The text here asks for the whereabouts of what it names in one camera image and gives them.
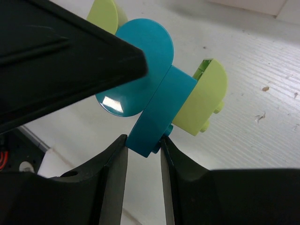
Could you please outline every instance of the white floor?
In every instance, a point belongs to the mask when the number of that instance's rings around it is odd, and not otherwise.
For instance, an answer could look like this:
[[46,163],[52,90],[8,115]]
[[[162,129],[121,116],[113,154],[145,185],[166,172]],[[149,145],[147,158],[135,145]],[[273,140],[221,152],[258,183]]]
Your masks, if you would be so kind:
[[[85,18],[93,0],[55,2]],[[300,167],[299,26],[203,0],[117,2],[129,19],[165,26],[175,66],[192,75],[202,59],[216,58],[228,72],[223,111],[197,137],[175,127],[170,137],[179,149],[209,169]],[[90,97],[27,126],[77,166],[129,134],[137,118],[110,115]],[[159,154],[130,151],[123,207],[143,225],[165,224]]]

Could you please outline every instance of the curved block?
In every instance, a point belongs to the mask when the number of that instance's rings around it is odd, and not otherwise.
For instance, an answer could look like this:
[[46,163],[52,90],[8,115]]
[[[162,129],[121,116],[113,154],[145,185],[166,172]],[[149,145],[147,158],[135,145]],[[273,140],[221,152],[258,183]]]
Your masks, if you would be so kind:
[[128,117],[145,109],[171,67],[174,49],[168,32],[149,19],[127,22],[116,36],[143,50],[148,73],[144,78],[98,93],[96,98],[108,112]]
[[113,0],[95,0],[87,21],[115,34],[128,19],[125,12]]
[[173,120],[173,124],[196,136],[208,128],[213,112],[223,107],[227,75],[216,60],[204,60],[193,76],[198,83]]
[[161,137],[170,134],[169,125],[196,84],[196,79],[171,66],[130,132],[126,146],[144,157],[152,151],[157,153]]

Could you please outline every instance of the teal half-circle piece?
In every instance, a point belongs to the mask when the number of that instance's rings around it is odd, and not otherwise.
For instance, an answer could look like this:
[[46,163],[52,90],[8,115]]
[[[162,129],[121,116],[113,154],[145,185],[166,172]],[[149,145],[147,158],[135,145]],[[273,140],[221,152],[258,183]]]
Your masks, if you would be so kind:
[[172,65],[174,48],[165,28],[149,19],[127,22],[118,29],[116,36],[143,50],[148,73],[143,78],[98,93],[96,98],[108,112],[128,117],[146,108]]
[[170,124],[196,84],[196,79],[171,66],[132,128],[126,147],[144,157],[157,153],[161,137],[171,133]]

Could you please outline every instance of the lime green plastic block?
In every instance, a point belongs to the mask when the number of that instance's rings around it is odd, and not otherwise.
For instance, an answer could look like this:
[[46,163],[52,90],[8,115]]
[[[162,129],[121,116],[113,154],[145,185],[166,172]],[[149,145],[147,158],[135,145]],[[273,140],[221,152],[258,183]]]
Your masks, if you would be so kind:
[[95,0],[87,20],[111,34],[128,21],[125,12],[113,0]]
[[197,85],[177,113],[173,124],[196,136],[209,126],[209,117],[223,108],[227,90],[227,75],[222,65],[212,59],[204,60],[194,76]]

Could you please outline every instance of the cable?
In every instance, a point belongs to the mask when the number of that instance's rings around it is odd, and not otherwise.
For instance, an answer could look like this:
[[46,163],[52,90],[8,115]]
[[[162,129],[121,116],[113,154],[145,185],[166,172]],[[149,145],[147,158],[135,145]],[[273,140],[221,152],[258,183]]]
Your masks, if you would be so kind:
[[3,160],[3,152],[0,153],[0,163],[2,162]]
[[0,166],[0,170],[2,170],[5,167],[6,163],[8,162],[8,151],[6,151],[4,154],[5,154],[4,161],[3,161],[2,165]]

